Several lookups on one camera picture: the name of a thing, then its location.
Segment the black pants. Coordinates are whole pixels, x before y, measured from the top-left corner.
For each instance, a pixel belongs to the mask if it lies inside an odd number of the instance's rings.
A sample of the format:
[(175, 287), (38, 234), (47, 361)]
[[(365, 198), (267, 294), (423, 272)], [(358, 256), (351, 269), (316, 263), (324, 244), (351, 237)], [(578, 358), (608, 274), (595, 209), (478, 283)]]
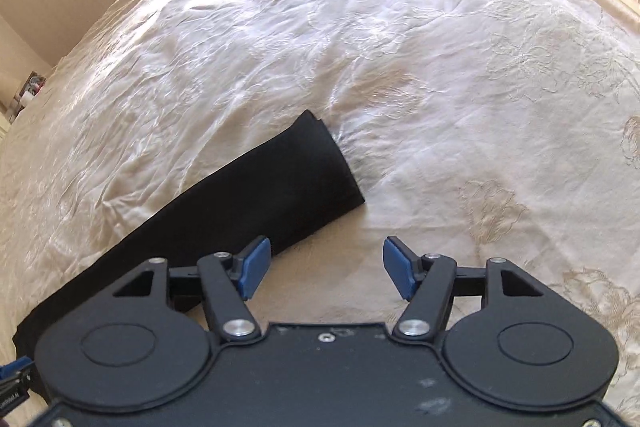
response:
[(32, 357), (46, 329), (146, 259), (190, 267), (235, 254), (257, 236), (277, 255), (362, 205), (364, 197), (324, 122), (306, 110), (274, 138), (206, 176), (43, 299), (17, 325)]

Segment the cream embroidered bedspread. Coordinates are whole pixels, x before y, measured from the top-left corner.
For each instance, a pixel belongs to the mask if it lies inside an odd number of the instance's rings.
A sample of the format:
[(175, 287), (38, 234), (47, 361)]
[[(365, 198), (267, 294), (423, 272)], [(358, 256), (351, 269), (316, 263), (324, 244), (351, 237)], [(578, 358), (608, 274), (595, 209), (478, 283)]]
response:
[(639, 37), (593, 0), (116, 0), (1, 145), (1, 358), (27, 313), (310, 110), (366, 201), (280, 254), (262, 323), (393, 322), (395, 235), (505, 257), (616, 340), (639, 421)]

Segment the cluttered nightstand items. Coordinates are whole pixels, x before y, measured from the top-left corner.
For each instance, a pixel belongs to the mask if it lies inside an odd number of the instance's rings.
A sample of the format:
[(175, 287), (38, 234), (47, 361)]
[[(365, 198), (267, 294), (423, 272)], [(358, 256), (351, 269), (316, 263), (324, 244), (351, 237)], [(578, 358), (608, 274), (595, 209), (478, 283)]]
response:
[(4, 114), (10, 124), (17, 115), (35, 98), (39, 91), (46, 84), (47, 78), (36, 72), (31, 72), (20, 90), (12, 98), (8, 110)]

